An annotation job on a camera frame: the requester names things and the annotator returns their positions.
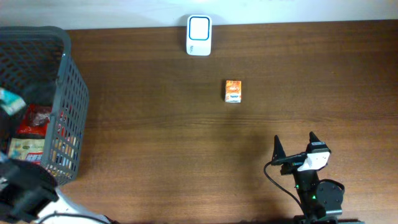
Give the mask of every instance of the wood grain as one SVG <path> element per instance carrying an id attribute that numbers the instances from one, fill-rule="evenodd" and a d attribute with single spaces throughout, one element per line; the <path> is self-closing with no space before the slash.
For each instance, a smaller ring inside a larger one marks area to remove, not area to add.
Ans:
<path id="1" fill-rule="evenodd" d="M 331 147 L 320 178 L 342 218 L 398 220 L 398 21 L 216 26 L 209 57 L 183 27 L 71 30 L 90 90 L 79 176 L 62 190 L 122 223 L 230 223 L 300 214 L 262 173 L 278 134 Z M 222 99 L 243 82 L 241 104 Z M 294 191 L 293 177 L 271 176 Z"/>

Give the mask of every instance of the perforated bin side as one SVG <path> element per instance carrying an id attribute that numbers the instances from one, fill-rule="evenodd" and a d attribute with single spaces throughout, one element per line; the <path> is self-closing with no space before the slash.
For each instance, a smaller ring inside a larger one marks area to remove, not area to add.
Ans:
<path id="1" fill-rule="evenodd" d="M 40 165 L 61 185 L 76 178 L 88 107 L 70 47 L 68 34 L 58 27 L 0 27 L 0 86 L 27 104 L 52 105 Z M 0 147 L 21 115 L 7 122 L 0 117 Z"/>
<path id="2" fill-rule="evenodd" d="M 43 154 L 42 165 L 63 185 L 76 179 L 89 94 L 72 57 L 68 58 L 63 81 L 57 84 L 59 88 L 54 104 L 59 103 L 59 107 L 51 117 L 54 128 L 51 132 L 47 131 L 45 142 L 45 147 L 50 150 L 48 156 Z"/>

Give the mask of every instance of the small orange package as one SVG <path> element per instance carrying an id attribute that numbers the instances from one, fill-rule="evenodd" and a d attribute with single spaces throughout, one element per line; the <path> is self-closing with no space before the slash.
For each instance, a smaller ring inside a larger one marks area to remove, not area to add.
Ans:
<path id="1" fill-rule="evenodd" d="M 242 100 L 242 82 L 227 80 L 225 85 L 225 102 L 240 103 Z"/>

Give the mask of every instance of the red package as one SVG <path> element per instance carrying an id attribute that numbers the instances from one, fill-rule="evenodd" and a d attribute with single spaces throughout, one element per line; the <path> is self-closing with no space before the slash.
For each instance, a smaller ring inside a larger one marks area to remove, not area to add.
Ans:
<path id="1" fill-rule="evenodd" d="M 29 105 L 17 134 L 38 134 L 45 136 L 50 122 L 51 107 Z"/>

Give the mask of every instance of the black cable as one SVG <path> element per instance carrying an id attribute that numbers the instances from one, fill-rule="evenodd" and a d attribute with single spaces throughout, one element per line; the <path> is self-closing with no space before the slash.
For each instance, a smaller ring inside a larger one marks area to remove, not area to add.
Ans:
<path id="1" fill-rule="evenodd" d="M 269 179 L 269 181 L 271 181 L 271 183 L 275 184 L 279 189 L 283 190 L 285 193 L 287 193 L 288 195 L 290 195 L 296 202 L 297 204 L 300 206 L 301 211 L 303 211 L 303 214 L 305 216 L 305 218 L 307 218 L 307 215 L 304 212 L 304 208 L 302 207 L 300 201 L 297 199 L 297 197 L 295 197 L 292 193 L 290 193 L 289 191 L 287 191 L 286 189 L 284 189 L 282 186 L 280 186 L 277 182 L 275 182 L 274 180 L 272 180 L 272 178 L 267 174 L 267 166 L 271 165 L 271 162 L 268 162 L 265 166 L 264 166 L 264 174 L 266 175 L 266 177 Z"/>
<path id="2" fill-rule="evenodd" d="M 98 218 L 94 218 L 94 217 L 90 217 L 88 215 L 80 215 L 80 214 L 69 214 L 69 213 L 53 213 L 50 215 L 45 216 L 38 224 L 43 224 L 44 221 L 48 220 L 49 218 L 52 217 L 75 217 L 75 218 L 87 218 L 93 221 L 96 221 L 98 223 L 102 223 L 102 224 L 109 224 L 109 222 L 106 221 L 102 221 Z"/>

